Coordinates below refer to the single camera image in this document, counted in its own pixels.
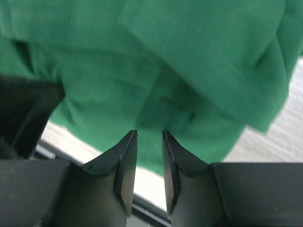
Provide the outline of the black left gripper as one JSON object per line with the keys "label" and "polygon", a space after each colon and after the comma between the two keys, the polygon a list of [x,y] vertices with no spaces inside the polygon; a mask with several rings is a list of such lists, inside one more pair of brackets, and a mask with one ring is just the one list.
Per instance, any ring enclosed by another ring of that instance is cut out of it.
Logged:
{"label": "black left gripper", "polygon": [[1,75],[0,158],[29,159],[64,96],[62,85]]}

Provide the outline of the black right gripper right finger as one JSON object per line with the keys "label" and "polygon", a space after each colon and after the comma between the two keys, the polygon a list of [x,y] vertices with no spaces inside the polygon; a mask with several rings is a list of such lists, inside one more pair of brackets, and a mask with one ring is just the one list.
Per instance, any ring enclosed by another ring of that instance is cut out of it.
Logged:
{"label": "black right gripper right finger", "polygon": [[182,147],[169,131],[162,132],[162,161],[166,207],[170,217],[181,192],[180,175],[196,177],[209,165]]}

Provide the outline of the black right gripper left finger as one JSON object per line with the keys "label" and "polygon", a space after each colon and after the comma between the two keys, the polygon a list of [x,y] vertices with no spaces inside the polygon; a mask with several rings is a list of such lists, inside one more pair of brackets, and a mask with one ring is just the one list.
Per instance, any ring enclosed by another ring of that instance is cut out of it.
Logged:
{"label": "black right gripper left finger", "polygon": [[81,165],[84,171],[97,177],[116,171],[114,195],[127,218],[132,212],[137,153],[138,132],[131,130],[112,148]]}

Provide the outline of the green t shirt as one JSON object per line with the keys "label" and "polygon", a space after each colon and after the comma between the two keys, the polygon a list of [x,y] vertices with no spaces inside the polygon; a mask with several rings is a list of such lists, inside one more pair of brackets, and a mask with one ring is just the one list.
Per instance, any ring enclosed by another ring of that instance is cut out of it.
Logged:
{"label": "green t shirt", "polygon": [[161,133],[222,161],[266,132],[303,53],[300,0],[3,0],[0,72],[63,86],[51,121],[101,151],[139,134],[162,174]]}

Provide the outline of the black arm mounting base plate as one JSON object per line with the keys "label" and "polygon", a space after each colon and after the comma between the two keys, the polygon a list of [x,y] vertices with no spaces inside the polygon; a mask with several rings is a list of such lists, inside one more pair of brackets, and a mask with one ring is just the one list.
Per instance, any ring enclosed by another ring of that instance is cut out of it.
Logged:
{"label": "black arm mounting base plate", "polygon": [[[37,159],[66,159],[82,165],[96,158],[101,153],[98,151],[80,150],[73,155],[71,152],[65,152],[52,144],[40,140],[36,147],[33,157]],[[132,215],[127,220],[128,227],[170,227],[171,222],[167,219],[167,214],[160,208],[141,198],[133,195]]]}

